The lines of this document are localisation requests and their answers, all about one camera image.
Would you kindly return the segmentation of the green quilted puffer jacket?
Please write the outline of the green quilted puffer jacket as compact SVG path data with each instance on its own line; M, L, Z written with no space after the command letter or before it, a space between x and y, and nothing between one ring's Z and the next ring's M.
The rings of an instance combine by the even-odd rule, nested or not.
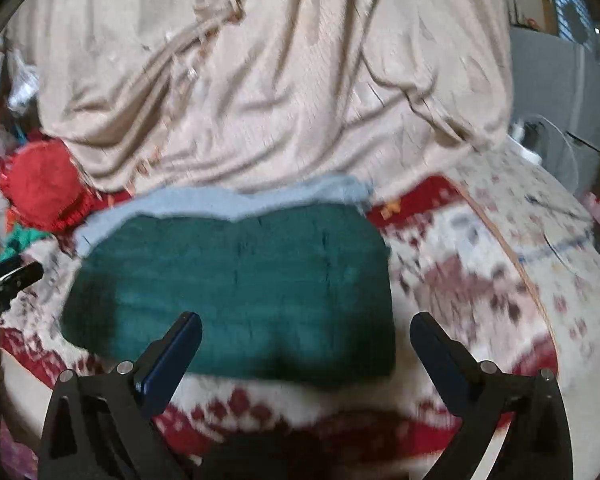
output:
M60 329L103 359L135 359L184 312L202 324L193 374L338 389L396 365L389 251L352 206L230 222L125 221L84 258Z

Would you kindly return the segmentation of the green knitted cloth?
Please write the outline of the green knitted cloth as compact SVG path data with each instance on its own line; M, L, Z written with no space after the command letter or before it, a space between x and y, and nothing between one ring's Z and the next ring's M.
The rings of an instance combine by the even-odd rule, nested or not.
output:
M51 237L50 232L35 228L26 228L16 223L5 238L4 245L0 250L0 262L24 252L33 243Z

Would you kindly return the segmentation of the red embroidered round cushion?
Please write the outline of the red embroidered round cushion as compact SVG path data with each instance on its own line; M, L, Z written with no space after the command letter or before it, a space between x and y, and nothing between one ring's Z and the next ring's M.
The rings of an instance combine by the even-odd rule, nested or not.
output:
M36 141L12 156L0 189L28 228L68 232L92 212L95 195L61 141Z

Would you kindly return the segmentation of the floral red white bedspread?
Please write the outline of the floral red white bedspread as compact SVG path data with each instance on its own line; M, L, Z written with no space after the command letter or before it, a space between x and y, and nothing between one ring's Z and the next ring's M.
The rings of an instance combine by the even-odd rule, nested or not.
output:
M419 312L506 373L547 368L562 388L585 376L600 348L596 229L545 170L499 150L472 156L387 203L356 209L389 251L392 373L320 389L188 372L156 420L187 465L233 450L253 452L265 467L297 450L341 477L426 474L460 421L411 345ZM21 253L42 264L44 278L0 317L3 415L12 437L31 450L40 444L50 392L64 368L88 376L126 360L100 358L62 336L62 308L85 258L76 254L73 235L52 235Z

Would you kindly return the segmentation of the light blue folded garment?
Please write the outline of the light blue folded garment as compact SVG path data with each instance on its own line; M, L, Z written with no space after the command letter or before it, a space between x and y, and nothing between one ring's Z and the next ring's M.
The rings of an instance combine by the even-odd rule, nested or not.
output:
M314 204L349 205L365 210L372 194L373 185L345 174L330 174L253 194L214 186L168 186L92 214L74 232L74 247L76 254L84 258L123 223L138 216L158 219L201 217L235 222L271 211Z

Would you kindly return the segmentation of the white power strip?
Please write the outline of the white power strip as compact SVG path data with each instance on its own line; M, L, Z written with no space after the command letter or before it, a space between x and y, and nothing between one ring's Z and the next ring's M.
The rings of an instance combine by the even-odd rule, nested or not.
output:
M527 162L530 162L530 164L534 166L541 166L543 161L542 156L535 151L525 148L524 144L522 144L525 136L524 123L512 122L509 125L506 145L518 156L525 159Z

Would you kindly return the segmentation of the beige patterned curtain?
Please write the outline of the beige patterned curtain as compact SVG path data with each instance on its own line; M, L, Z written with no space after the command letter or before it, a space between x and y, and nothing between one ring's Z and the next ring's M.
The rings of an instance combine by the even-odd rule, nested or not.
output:
M6 35L103 191L343 172L388 200L512 110L503 0L26 0Z

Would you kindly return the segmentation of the grey refrigerator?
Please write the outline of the grey refrigerator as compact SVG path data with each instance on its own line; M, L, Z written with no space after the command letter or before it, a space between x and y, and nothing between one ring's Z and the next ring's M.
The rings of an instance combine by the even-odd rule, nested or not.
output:
M585 196L600 166L600 63L586 48L520 27L510 33L512 119L532 126L532 151L572 195Z

